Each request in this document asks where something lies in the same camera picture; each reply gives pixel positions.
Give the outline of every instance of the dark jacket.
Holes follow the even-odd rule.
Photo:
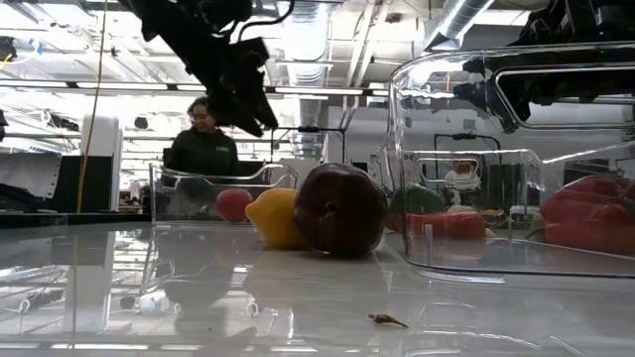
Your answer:
[[[208,134],[191,128],[177,136],[164,166],[190,174],[235,176],[238,168],[236,143],[220,130]]]

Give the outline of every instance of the glossy tabletop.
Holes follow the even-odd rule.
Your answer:
[[[0,356],[635,356],[635,281],[447,276],[399,236],[355,261],[248,226],[0,236]]]

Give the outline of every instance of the small debris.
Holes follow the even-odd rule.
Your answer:
[[[385,313],[378,313],[378,314],[374,314],[374,313],[369,313],[368,314],[368,318],[370,318],[371,320],[373,320],[373,322],[377,323],[377,324],[381,324],[381,323],[393,323],[396,325],[400,325],[404,328],[408,328],[408,325],[398,321],[396,318],[389,316]]]

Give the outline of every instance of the clear plastic bin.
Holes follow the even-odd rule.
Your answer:
[[[270,188],[296,188],[298,174],[269,164],[250,177],[206,177],[150,165],[153,223],[245,224],[244,205]]]
[[[385,150],[407,260],[635,277],[634,73],[633,44],[439,54],[398,69]]]

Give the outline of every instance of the ceiling duct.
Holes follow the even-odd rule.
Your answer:
[[[441,15],[426,23],[424,51],[460,50],[463,35],[494,0],[447,0]]]
[[[280,12],[287,11],[288,4],[281,4]],[[328,66],[324,62],[328,55],[328,26],[331,4],[298,2],[291,17],[285,22],[285,57],[289,83],[292,86],[321,87],[326,85]],[[320,97],[299,97],[299,119],[296,126],[328,125],[326,103]],[[319,160],[323,134],[312,134],[310,140],[298,133],[294,142],[301,142],[294,153],[298,158]]]

